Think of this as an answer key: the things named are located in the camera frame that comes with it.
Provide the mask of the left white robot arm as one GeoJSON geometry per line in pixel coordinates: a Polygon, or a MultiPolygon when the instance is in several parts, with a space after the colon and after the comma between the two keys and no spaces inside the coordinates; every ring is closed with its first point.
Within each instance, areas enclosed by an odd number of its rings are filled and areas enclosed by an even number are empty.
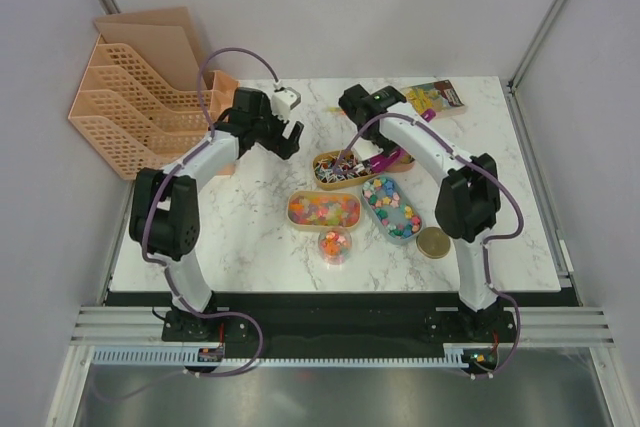
{"type": "Polygon", "coordinates": [[[259,145],[283,160],[299,151],[304,126],[290,122],[301,102],[292,88],[278,86],[272,95],[253,88],[236,90],[232,106],[186,154],[160,169],[143,168],[134,181],[129,236],[143,259],[163,269],[173,305],[184,312],[185,329],[208,340],[219,329],[209,310],[212,291],[195,252],[200,235],[199,192],[221,170],[259,145]]]}

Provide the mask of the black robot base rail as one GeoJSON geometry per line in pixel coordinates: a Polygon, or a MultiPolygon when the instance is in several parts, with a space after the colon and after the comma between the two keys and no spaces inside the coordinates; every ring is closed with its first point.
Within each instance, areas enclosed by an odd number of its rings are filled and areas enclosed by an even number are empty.
{"type": "Polygon", "coordinates": [[[464,313],[454,293],[231,293],[218,292],[208,310],[234,318],[203,320],[172,306],[167,293],[111,293],[109,307],[146,307],[163,323],[165,342],[221,342],[244,353],[264,349],[318,353],[380,352],[398,347],[424,353],[426,345],[511,343],[513,308],[575,307],[571,288],[556,293],[522,292],[502,300],[478,321],[464,313]]]}

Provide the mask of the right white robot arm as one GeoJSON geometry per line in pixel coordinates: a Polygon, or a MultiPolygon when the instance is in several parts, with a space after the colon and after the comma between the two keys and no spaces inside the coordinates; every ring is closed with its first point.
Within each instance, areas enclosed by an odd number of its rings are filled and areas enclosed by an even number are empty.
{"type": "Polygon", "coordinates": [[[402,148],[438,185],[434,215],[454,243],[458,293],[467,308],[458,315],[458,328],[469,340],[483,339],[494,328],[488,308],[497,301],[483,253],[501,207],[499,189],[492,182],[495,161],[487,154],[461,154],[392,86],[370,93],[356,84],[344,91],[338,105],[358,128],[359,137],[385,153],[402,148]]]}

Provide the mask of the magenta plastic scoop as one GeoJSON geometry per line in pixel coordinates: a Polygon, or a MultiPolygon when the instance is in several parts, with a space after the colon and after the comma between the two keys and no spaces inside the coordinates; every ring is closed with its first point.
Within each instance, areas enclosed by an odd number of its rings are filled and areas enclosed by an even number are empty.
{"type": "Polygon", "coordinates": [[[372,172],[401,172],[411,167],[413,158],[402,148],[396,147],[389,154],[380,153],[368,160],[372,172]]]}

